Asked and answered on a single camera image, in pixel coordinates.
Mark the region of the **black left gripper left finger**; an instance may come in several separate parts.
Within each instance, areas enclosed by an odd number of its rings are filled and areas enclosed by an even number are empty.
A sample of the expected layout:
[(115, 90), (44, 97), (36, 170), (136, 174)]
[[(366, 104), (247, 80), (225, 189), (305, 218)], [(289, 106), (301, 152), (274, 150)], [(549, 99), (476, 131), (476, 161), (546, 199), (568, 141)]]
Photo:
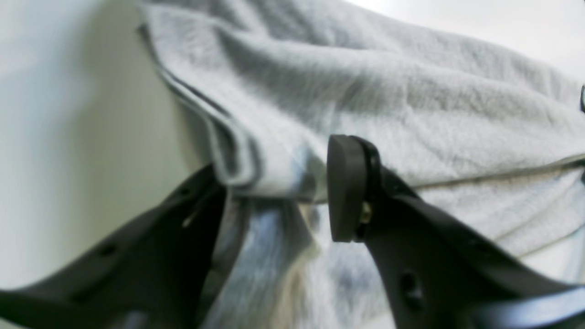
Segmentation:
[(208, 165), (56, 273), (1, 291), (26, 329), (195, 329), (226, 202)]

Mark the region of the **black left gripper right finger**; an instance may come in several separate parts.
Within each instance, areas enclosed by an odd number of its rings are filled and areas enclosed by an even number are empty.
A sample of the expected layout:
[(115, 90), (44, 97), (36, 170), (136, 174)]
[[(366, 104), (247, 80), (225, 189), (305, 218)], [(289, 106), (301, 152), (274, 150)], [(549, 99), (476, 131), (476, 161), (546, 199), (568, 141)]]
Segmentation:
[(547, 278), (382, 165), (378, 149), (331, 135), (327, 191), (335, 242), (361, 242), (398, 329), (582, 329), (584, 285)]

